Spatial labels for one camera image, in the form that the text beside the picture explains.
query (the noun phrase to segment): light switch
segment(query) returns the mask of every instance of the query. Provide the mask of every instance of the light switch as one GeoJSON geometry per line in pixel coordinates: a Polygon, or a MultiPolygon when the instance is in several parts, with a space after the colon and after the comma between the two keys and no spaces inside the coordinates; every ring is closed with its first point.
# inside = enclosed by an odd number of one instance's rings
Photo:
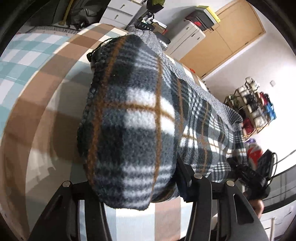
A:
{"type": "Polygon", "coordinates": [[[271,84],[272,87],[274,87],[276,85],[274,80],[270,81],[270,84],[271,84]]]}

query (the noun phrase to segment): black bag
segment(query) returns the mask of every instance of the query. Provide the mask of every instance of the black bag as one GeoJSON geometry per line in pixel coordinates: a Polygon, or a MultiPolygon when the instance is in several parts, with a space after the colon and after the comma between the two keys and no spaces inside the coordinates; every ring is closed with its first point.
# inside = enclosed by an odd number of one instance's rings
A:
{"type": "Polygon", "coordinates": [[[98,23],[105,12],[110,0],[76,0],[73,2],[67,25],[74,25],[76,29],[98,23]]]}
{"type": "Polygon", "coordinates": [[[273,172],[273,166],[274,166],[274,156],[276,156],[275,153],[271,152],[270,150],[267,150],[259,159],[258,159],[258,166],[256,171],[260,173],[266,180],[271,179],[271,175],[273,172]]]}

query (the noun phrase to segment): wooden door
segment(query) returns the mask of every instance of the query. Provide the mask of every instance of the wooden door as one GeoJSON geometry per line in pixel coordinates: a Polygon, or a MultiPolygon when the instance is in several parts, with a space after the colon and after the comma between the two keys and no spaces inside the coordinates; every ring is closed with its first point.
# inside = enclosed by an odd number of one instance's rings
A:
{"type": "Polygon", "coordinates": [[[205,32],[205,38],[197,44],[180,62],[193,69],[200,78],[219,65],[232,51],[217,31],[205,32]]]}
{"type": "Polygon", "coordinates": [[[203,78],[237,52],[265,33],[254,9],[245,0],[219,10],[221,22],[214,31],[206,30],[206,37],[180,62],[203,78]]]}
{"type": "Polygon", "coordinates": [[[234,53],[264,30],[248,2],[238,1],[235,11],[223,14],[216,31],[234,53]]]}

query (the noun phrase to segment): person's arm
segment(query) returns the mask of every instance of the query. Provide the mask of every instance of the person's arm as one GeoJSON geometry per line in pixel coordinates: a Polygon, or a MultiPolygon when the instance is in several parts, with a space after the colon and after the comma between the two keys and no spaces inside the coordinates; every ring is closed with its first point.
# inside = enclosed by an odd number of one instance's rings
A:
{"type": "Polygon", "coordinates": [[[249,203],[253,207],[255,213],[257,214],[258,218],[261,217],[263,210],[264,210],[264,204],[263,201],[260,199],[257,200],[249,200],[249,203]]]}

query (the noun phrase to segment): gray plaid fabric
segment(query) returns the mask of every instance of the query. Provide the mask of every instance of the gray plaid fabric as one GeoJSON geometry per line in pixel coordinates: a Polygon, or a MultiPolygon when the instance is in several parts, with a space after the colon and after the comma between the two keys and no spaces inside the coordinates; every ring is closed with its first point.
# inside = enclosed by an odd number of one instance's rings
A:
{"type": "Polygon", "coordinates": [[[215,102],[176,76],[154,40],[126,35],[93,54],[78,149],[91,186],[112,208],[145,210],[150,202],[177,197],[177,152],[216,182],[230,173],[226,158],[247,163],[241,118],[216,110],[215,102]]]}

